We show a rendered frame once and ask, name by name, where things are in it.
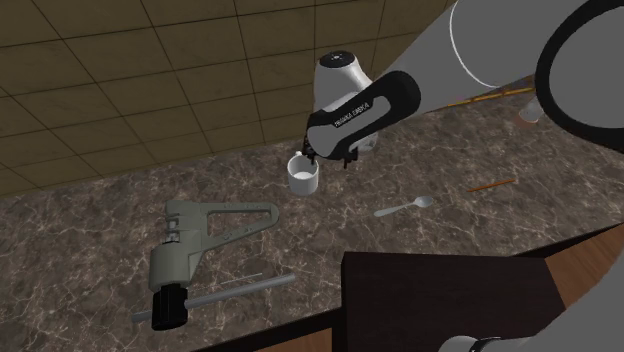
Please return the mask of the white mug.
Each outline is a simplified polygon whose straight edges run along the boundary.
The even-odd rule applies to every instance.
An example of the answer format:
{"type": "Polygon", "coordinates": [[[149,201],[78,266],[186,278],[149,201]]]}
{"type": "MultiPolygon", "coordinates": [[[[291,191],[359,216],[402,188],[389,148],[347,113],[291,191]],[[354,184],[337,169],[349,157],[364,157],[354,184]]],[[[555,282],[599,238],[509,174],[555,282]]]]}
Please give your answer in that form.
{"type": "Polygon", "coordinates": [[[298,196],[314,193],[319,183],[319,164],[297,151],[287,163],[290,190],[298,196]]]}

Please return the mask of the grey spoon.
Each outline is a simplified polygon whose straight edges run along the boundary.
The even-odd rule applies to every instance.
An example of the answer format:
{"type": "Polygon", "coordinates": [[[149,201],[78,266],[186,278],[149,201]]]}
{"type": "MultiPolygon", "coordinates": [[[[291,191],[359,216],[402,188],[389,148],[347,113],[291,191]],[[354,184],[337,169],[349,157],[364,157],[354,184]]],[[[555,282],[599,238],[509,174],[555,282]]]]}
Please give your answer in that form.
{"type": "Polygon", "coordinates": [[[377,211],[375,211],[373,213],[373,215],[375,217],[383,217],[383,216],[392,214],[394,212],[397,212],[399,210],[402,210],[402,209],[410,207],[410,206],[417,206],[417,207],[420,207],[420,208],[426,208],[426,207],[431,206],[432,203],[433,203],[433,198],[431,196],[419,196],[419,197],[415,198],[410,203],[403,204],[403,205],[400,205],[400,206],[395,206],[395,207],[390,207],[390,208],[377,210],[377,211]]]}

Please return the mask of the short orange pencil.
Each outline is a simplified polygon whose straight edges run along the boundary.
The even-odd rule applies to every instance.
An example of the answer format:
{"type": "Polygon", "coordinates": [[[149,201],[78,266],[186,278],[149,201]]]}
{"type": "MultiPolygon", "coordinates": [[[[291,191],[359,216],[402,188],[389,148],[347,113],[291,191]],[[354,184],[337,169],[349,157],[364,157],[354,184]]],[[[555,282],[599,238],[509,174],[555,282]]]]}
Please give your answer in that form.
{"type": "Polygon", "coordinates": [[[516,179],[507,179],[507,180],[498,181],[498,182],[490,183],[490,184],[487,184],[487,185],[471,188],[471,189],[468,189],[467,192],[468,193],[473,193],[473,192],[477,192],[477,191],[481,191],[481,190],[485,190],[485,189],[490,189],[490,188],[502,186],[502,185],[505,185],[505,184],[514,183],[514,182],[516,182],[516,179]]]}

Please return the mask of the long yellow stick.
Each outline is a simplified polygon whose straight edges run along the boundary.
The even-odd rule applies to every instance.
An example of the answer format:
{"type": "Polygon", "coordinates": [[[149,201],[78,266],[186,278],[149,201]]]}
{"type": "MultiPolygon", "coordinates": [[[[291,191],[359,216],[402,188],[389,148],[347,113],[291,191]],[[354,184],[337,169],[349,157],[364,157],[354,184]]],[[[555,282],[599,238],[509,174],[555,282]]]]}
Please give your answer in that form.
{"type": "Polygon", "coordinates": [[[527,93],[527,92],[531,92],[534,91],[535,88],[534,87],[524,87],[524,88],[518,88],[518,89],[503,89],[501,91],[497,91],[495,93],[488,93],[485,95],[480,95],[477,97],[473,97],[467,100],[462,100],[453,104],[449,104],[447,105],[447,107],[454,107],[454,106],[460,106],[460,105],[466,105],[466,104],[470,104],[470,103],[474,103],[474,102],[479,102],[479,101],[485,101],[485,100],[491,100],[491,99],[497,99],[497,98],[501,98],[501,97],[505,97],[505,96],[511,96],[511,95],[516,95],[516,94],[521,94],[521,93],[527,93]]]}

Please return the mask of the small white cup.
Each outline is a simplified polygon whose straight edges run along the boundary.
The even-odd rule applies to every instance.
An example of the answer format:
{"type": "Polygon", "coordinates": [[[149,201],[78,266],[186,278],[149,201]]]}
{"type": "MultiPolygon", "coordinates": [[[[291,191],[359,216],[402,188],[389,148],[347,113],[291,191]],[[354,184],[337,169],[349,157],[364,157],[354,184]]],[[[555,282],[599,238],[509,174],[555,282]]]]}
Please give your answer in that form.
{"type": "Polygon", "coordinates": [[[530,124],[537,123],[544,115],[544,110],[538,100],[537,96],[534,96],[527,104],[519,111],[519,118],[530,124]]]}

